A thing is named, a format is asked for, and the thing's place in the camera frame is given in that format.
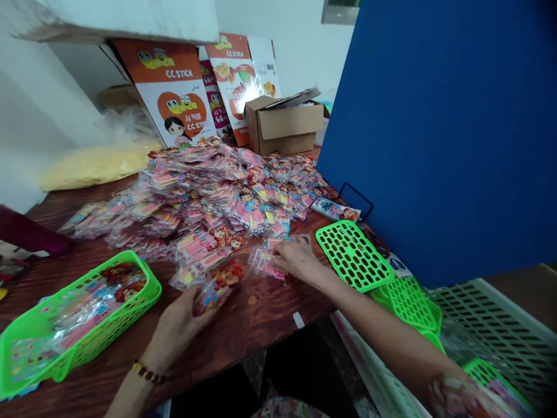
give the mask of brown table surface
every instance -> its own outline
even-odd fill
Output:
[[[42,225],[57,229],[85,203],[104,200],[134,180],[135,177],[129,177],[87,189],[50,193],[28,216]],[[329,191],[334,194],[333,198],[338,197],[334,190]],[[311,234],[313,251],[327,265],[330,264],[316,242],[315,233],[330,223],[310,211],[305,222],[293,222],[291,225],[291,235]],[[248,238],[237,253],[240,261],[247,263],[253,245],[260,243],[261,238]],[[54,294],[117,253],[99,238],[77,243],[70,253],[60,258],[33,263],[21,279],[6,285],[9,293],[0,302],[0,330],[32,308],[41,297]],[[139,358],[147,347],[159,316],[180,294],[168,284],[175,271],[173,263],[152,262],[150,267],[162,284],[162,296],[149,311],[96,359],[70,372],[63,382],[47,380],[36,391],[22,398],[0,403],[0,416],[103,416],[130,370],[133,359]],[[257,298],[255,305],[248,303],[251,296]],[[298,329],[292,317],[295,312],[299,312],[308,324],[333,310],[328,298],[299,280],[293,280],[288,287],[284,287],[272,279],[244,279],[215,320],[177,362],[168,381],[155,389],[146,406],[172,398],[292,334]]]

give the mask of patterned clothing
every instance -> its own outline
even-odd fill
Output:
[[[429,385],[435,418],[514,418],[519,415],[500,397],[472,380],[440,374]],[[325,418],[323,412],[293,398],[268,400],[252,418]]]

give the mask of white wall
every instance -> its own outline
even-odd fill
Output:
[[[0,16],[0,203],[26,212],[44,197],[43,170],[63,153],[103,142],[101,117],[45,44],[19,41]]]
[[[323,0],[216,0],[221,32],[271,38],[283,96],[337,89],[353,26],[321,24]]]
[[[323,0],[216,0],[219,30],[272,38],[283,95],[318,85],[337,89],[353,26],[321,24]],[[125,81],[92,45],[49,44],[89,96]]]
[[[127,83],[98,45],[61,42],[50,42],[48,45],[98,109],[103,108],[98,92]]]

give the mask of floral sleeve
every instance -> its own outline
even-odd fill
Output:
[[[436,418],[508,418],[519,415],[495,393],[473,380],[440,374],[429,385]]]

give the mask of blue panel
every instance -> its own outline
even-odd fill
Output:
[[[557,259],[541,3],[362,2],[318,168],[375,203],[368,223],[426,286]]]

